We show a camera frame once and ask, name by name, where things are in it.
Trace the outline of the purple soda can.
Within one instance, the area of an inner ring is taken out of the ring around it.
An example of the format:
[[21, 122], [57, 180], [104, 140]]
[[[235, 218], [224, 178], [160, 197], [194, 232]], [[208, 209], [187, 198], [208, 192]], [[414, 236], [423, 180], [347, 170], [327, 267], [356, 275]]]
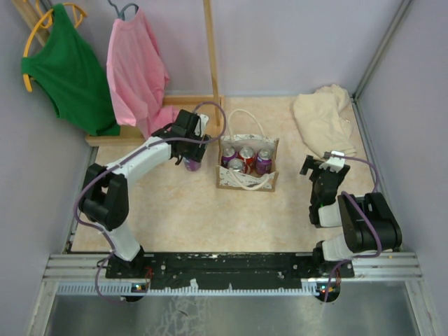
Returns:
[[184, 158], [183, 159], [183, 163], [184, 163], [184, 167], [189, 171], [189, 172], [196, 172], [198, 171], [202, 164], [200, 162], [196, 162], [192, 159], [189, 158]]

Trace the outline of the red can in bag front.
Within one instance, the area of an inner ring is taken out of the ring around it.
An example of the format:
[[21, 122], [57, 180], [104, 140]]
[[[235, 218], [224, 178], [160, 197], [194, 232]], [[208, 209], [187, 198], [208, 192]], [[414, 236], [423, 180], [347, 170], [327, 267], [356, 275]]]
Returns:
[[249, 174], [250, 173], [250, 167], [245, 163], [245, 161], [243, 161], [237, 157], [231, 159], [228, 162], [227, 168], [231, 169], [234, 172], [239, 172], [241, 174]]

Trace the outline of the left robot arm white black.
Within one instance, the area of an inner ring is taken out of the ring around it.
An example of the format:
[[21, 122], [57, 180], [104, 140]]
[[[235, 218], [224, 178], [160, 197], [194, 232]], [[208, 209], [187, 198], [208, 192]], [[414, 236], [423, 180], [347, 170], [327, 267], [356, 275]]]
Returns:
[[140, 147], [106, 166], [92, 164], [85, 175], [76, 213], [105, 235], [113, 254], [122, 260], [121, 270], [132, 278], [141, 276], [146, 261], [127, 225], [130, 212], [129, 189], [150, 170], [173, 158], [201, 162], [211, 139], [206, 134], [209, 117], [180, 111], [176, 120], [154, 132]]

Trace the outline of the purple can in bag right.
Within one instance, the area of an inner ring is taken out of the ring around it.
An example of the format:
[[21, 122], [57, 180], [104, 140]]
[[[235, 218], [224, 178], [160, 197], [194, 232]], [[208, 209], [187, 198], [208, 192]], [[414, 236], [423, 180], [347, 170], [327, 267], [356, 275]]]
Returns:
[[258, 175], [269, 174], [272, 170], [273, 152], [270, 148], [261, 148], [256, 155], [255, 172]]

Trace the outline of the grey clothes hanger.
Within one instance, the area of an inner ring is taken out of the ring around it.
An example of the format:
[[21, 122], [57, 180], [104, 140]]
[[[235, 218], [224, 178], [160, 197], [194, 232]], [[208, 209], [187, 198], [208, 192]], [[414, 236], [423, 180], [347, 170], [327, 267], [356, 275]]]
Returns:
[[120, 20], [125, 21], [125, 12], [128, 8], [134, 8], [134, 13], [137, 14], [138, 10], [139, 10], [139, 6], [136, 3], [128, 3], [125, 6], [123, 6], [121, 9], [119, 9], [119, 7], [112, 2], [112, 0], [107, 0], [108, 4], [114, 8], [117, 18]]

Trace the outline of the purple can in bag left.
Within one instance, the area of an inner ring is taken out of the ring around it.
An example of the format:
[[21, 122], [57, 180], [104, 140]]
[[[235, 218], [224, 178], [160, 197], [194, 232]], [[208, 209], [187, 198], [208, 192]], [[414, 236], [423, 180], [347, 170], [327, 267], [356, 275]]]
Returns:
[[228, 167], [229, 161], [237, 157], [237, 151], [234, 146], [225, 146], [221, 151], [221, 166], [224, 168]]

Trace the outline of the wooden clothes rack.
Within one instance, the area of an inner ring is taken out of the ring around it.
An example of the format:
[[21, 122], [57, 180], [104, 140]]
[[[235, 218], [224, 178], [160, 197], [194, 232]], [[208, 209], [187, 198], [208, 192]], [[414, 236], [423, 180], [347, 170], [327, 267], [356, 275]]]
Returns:
[[[41, 15], [59, 2], [78, 4], [88, 16], [80, 24], [80, 32], [96, 48], [98, 58], [105, 62], [113, 21], [117, 17], [107, 1], [1, 1], [1, 5], [14, 8], [13, 14], [24, 28], [24, 45], [19, 47], [22, 56], [28, 35]], [[112, 1], [119, 9], [135, 3], [147, 15], [155, 32], [162, 60], [171, 76], [164, 103], [189, 106], [205, 100], [224, 104], [218, 93], [218, 71], [214, 41], [213, 1]], [[207, 132], [217, 135], [222, 125], [218, 109], [205, 106], [200, 111], [210, 116]], [[84, 136], [93, 146], [134, 145], [143, 138], [137, 129], [124, 127], [118, 137]]]

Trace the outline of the green tank top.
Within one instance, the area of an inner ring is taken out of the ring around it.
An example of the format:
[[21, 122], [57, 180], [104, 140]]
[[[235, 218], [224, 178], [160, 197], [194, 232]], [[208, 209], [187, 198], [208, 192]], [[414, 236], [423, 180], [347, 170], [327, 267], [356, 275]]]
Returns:
[[93, 49], [74, 27], [72, 9], [52, 7], [53, 25], [40, 30], [21, 70], [49, 96], [58, 118], [87, 134], [118, 136], [106, 72]]

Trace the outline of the canvas tote bag patterned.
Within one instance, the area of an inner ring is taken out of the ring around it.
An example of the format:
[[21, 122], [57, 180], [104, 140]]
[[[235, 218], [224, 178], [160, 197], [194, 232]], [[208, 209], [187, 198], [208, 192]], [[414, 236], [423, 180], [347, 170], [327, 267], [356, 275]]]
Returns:
[[[245, 114], [250, 117], [258, 127], [255, 134], [237, 134], [232, 128], [232, 118], [238, 114]], [[218, 165], [216, 166], [216, 187], [228, 190], [262, 191], [274, 192], [279, 172], [277, 171], [277, 149], [279, 139], [268, 137], [263, 126], [256, 117], [249, 111], [242, 108], [235, 109], [227, 117], [228, 134], [221, 136], [218, 140]], [[243, 146], [250, 146], [254, 149], [255, 155], [261, 148], [270, 148], [273, 152], [272, 170], [269, 174], [258, 175], [256, 173], [256, 158], [254, 167], [249, 174], [241, 174], [231, 169], [221, 166], [221, 151], [225, 146], [234, 146], [238, 151]]]

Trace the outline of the red can in bag back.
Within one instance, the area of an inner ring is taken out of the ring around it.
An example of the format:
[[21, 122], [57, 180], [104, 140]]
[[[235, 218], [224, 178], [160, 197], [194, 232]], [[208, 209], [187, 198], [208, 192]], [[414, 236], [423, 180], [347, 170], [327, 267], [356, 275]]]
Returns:
[[250, 146], [243, 146], [239, 149], [238, 158], [245, 162], [245, 164], [252, 169], [254, 167], [254, 163], [256, 161], [256, 152]]

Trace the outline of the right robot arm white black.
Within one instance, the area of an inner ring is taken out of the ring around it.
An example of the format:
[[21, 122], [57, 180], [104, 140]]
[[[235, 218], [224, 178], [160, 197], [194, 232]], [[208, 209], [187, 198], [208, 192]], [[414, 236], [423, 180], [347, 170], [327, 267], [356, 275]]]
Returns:
[[338, 262], [375, 258], [383, 251], [400, 248], [403, 242], [402, 230], [376, 185], [363, 196], [339, 191], [350, 170], [347, 160], [359, 161], [337, 151], [324, 153], [323, 160], [308, 155], [300, 170], [301, 175], [311, 173], [311, 224], [342, 229], [336, 237], [318, 242], [312, 252], [313, 269], [321, 277], [329, 277]]

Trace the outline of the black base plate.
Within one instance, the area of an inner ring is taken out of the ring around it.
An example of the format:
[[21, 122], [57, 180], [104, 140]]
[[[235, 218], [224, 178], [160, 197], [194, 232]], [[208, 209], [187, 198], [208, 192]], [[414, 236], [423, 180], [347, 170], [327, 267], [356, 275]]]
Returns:
[[300, 289], [303, 279], [327, 279], [336, 262], [320, 267], [312, 253], [145, 253], [135, 261], [108, 261], [107, 279], [143, 279], [155, 290]]

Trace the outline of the red can in bag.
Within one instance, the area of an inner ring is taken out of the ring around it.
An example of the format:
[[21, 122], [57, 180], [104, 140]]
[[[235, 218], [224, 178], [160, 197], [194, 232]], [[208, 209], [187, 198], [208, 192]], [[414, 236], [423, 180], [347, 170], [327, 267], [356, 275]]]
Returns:
[[231, 159], [228, 162], [227, 168], [231, 169], [234, 172], [239, 172], [241, 174], [249, 174], [250, 173], [250, 167], [245, 163], [245, 161], [243, 161], [237, 157]]
[[254, 163], [256, 161], [256, 152], [250, 146], [243, 146], [239, 149], [238, 158], [245, 162], [245, 164], [252, 169], [254, 167]]

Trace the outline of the yellow clothes hanger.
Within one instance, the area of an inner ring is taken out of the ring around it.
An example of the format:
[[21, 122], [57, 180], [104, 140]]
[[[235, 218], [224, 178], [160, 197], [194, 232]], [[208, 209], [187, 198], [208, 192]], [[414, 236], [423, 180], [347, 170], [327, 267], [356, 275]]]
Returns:
[[[74, 18], [74, 27], [78, 28], [79, 25], [84, 21], [84, 19], [88, 16], [88, 14], [76, 3], [73, 2], [65, 2], [62, 3], [63, 6], [68, 6], [72, 9], [73, 18]], [[24, 51], [22, 56], [28, 57], [29, 50], [32, 46], [33, 40], [36, 37], [37, 33], [40, 30], [48, 30], [53, 25], [53, 12], [54, 9], [49, 9], [46, 13], [42, 14], [39, 10], [38, 13], [41, 17], [38, 19], [37, 23], [32, 27], [30, 35], [27, 39], [27, 42], [24, 47]], [[24, 86], [28, 92], [32, 92], [32, 81], [33, 79], [29, 76], [29, 74], [25, 73], [22, 75]]]

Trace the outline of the pink shirt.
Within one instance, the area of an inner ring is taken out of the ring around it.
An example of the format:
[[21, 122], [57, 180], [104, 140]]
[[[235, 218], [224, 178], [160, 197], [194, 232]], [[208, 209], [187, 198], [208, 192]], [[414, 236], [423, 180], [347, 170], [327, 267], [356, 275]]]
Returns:
[[115, 119], [139, 129], [144, 138], [175, 121], [179, 110], [164, 107], [170, 77], [157, 39], [145, 13], [113, 23], [106, 60], [106, 77]]

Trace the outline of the purple can in bag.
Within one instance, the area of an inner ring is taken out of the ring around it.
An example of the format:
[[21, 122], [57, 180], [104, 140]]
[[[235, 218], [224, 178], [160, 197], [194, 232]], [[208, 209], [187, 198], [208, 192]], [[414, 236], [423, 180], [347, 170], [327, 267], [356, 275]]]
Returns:
[[272, 170], [273, 152], [270, 148], [261, 148], [256, 155], [255, 172], [258, 175], [269, 174]]
[[221, 166], [224, 168], [228, 167], [229, 161], [237, 157], [237, 151], [234, 146], [225, 146], [221, 151]]

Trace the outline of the cream folded cloth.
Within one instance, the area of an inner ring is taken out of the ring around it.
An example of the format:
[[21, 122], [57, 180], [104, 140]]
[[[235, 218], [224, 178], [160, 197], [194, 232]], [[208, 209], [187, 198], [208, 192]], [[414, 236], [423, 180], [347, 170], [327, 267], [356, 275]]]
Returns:
[[338, 151], [348, 156], [356, 154], [350, 137], [351, 123], [341, 116], [350, 103], [349, 93], [332, 84], [312, 94], [299, 94], [292, 104], [292, 112], [304, 144], [315, 156]]

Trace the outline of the aluminium frame rail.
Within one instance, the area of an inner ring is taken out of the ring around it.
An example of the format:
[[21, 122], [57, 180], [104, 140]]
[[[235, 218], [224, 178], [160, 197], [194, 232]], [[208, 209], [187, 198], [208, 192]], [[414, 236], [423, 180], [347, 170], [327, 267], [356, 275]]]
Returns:
[[49, 257], [43, 282], [60, 295], [268, 296], [303, 295], [334, 300], [349, 282], [407, 282], [422, 278], [413, 253], [383, 253], [339, 266], [317, 266], [308, 253], [148, 253], [131, 272], [103, 253]]

